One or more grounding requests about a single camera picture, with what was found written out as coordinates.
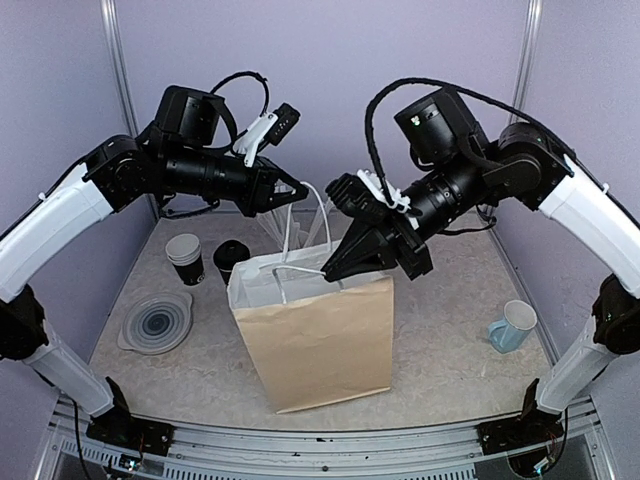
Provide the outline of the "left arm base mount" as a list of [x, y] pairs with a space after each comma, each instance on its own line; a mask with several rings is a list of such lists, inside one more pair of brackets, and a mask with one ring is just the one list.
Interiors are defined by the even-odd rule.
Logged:
[[110, 377], [106, 382], [112, 401], [105, 413], [91, 415], [86, 435], [105, 444], [166, 457], [175, 427], [170, 423], [133, 416], [117, 383]]

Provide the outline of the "black plastic cup lid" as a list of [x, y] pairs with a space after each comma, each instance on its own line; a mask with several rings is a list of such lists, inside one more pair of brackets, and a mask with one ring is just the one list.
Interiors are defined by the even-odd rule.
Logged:
[[239, 240], [231, 239], [220, 244], [213, 253], [214, 265], [221, 271], [231, 272], [237, 263], [249, 260], [249, 248]]

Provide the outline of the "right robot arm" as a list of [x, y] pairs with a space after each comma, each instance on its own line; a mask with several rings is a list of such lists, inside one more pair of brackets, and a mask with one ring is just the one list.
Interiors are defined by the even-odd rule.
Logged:
[[420, 278], [434, 267], [437, 237], [461, 235], [465, 214], [494, 208], [498, 253], [556, 352], [511, 423], [518, 442], [535, 442], [580, 393], [604, 399], [596, 377], [638, 352], [639, 204], [615, 202], [538, 127], [519, 122], [495, 140], [471, 137], [407, 187], [384, 189], [363, 171], [326, 192], [350, 221], [324, 264], [330, 281], [393, 269]]

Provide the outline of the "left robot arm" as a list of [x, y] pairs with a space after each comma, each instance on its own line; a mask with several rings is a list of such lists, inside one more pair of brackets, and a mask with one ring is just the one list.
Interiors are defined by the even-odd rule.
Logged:
[[239, 131], [221, 96], [173, 85], [139, 135], [113, 136], [75, 161], [1, 236], [2, 357], [29, 365], [118, 444], [133, 443], [140, 424], [119, 386], [47, 325], [31, 278], [85, 230], [144, 195], [230, 201], [247, 217], [305, 199], [308, 188], [262, 155], [299, 117], [283, 104]]

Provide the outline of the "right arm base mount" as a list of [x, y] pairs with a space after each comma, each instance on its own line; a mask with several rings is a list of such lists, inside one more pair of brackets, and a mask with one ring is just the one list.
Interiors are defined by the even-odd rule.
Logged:
[[564, 435], [562, 414], [550, 414], [538, 409], [535, 399], [538, 384], [539, 380], [535, 379], [526, 389], [519, 414], [482, 422], [476, 427], [484, 455], [519, 449]]

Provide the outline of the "brown paper takeout bag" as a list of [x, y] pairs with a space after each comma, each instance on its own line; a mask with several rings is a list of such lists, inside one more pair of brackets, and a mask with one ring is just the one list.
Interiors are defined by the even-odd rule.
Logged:
[[337, 242], [305, 243], [234, 265], [229, 307], [277, 413], [390, 389], [394, 280], [378, 271], [330, 283]]

